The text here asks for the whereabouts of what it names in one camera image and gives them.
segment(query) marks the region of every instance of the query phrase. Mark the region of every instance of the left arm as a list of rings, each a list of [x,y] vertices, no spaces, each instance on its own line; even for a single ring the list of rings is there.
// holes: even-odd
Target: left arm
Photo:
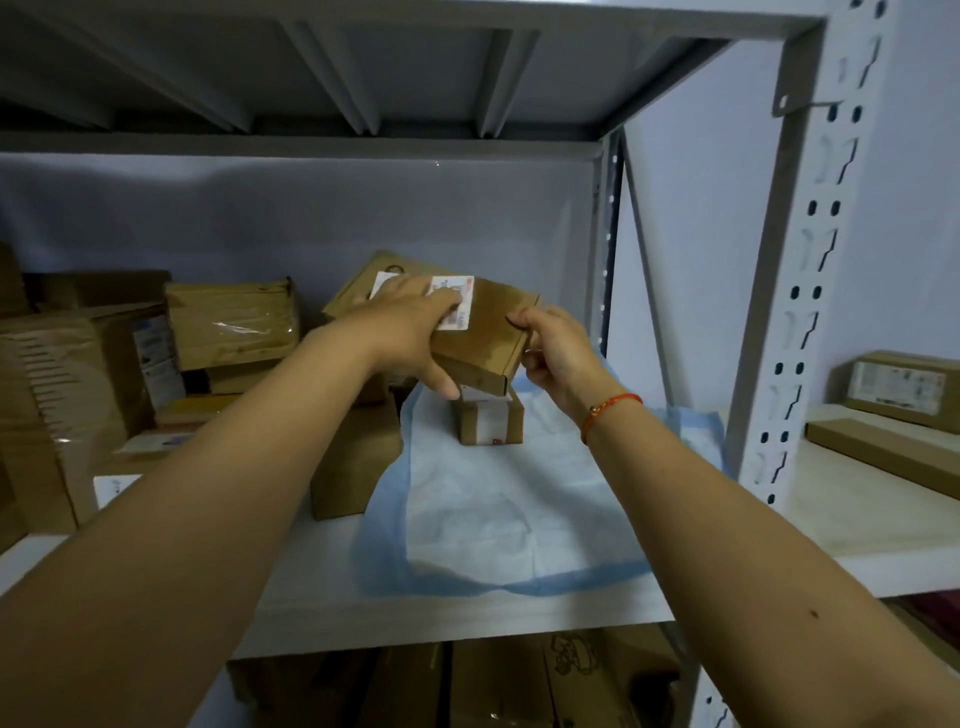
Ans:
[[[306,336],[258,386],[0,598],[10,725],[183,726],[243,637],[310,476],[373,372],[453,397],[429,279]]]

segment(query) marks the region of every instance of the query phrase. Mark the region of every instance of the blue and white absorbent pad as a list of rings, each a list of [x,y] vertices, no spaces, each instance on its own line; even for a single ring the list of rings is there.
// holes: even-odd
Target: blue and white absorbent pad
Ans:
[[[580,430],[522,372],[523,444],[462,446],[453,407],[418,385],[400,413],[404,450],[380,478],[353,557],[368,595],[557,595],[650,571]],[[716,413],[653,410],[723,468]]]

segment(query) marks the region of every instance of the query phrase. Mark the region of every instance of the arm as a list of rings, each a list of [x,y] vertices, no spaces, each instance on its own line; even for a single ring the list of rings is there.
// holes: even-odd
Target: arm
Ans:
[[[536,333],[528,376],[575,423],[625,391],[565,311],[512,319]],[[641,404],[604,411],[588,446],[694,654],[743,725],[960,724],[960,687],[907,629]]]
[[[0,599],[10,725],[180,726],[243,637],[311,474],[374,371],[459,390],[429,279],[307,335],[264,381]]]

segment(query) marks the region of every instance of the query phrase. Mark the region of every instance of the hand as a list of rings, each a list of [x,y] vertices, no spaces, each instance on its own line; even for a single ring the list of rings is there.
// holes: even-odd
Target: hand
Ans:
[[[372,356],[372,370],[415,376],[448,400],[460,398],[456,385],[430,354],[430,334],[440,320],[460,303],[449,288],[429,296],[430,276],[395,276],[369,301],[355,302],[340,319],[354,327]]]
[[[559,306],[524,308],[507,319],[533,330],[521,359],[527,376],[577,426],[584,423],[592,406],[627,391],[603,368],[586,330]]]

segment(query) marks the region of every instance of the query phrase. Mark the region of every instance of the bracelet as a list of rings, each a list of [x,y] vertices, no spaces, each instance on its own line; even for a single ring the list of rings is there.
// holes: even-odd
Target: bracelet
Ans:
[[[595,407],[591,407],[589,414],[587,414],[587,419],[584,421],[584,426],[580,428],[580,439],[583,441],[584,445],[587,444],[587,433],[590,431],[590,428],[593,426],[593,422],[597,419],[597,416],[603,412],[607,407],[617,404],[622,400],[636,400],[640,404],[643,404],[643,399],[640,398],[640,395],[635,395],[633,392],[625,392],[622,395],[617,395],[616,397],[611,397],[602,404],[597,404]]]

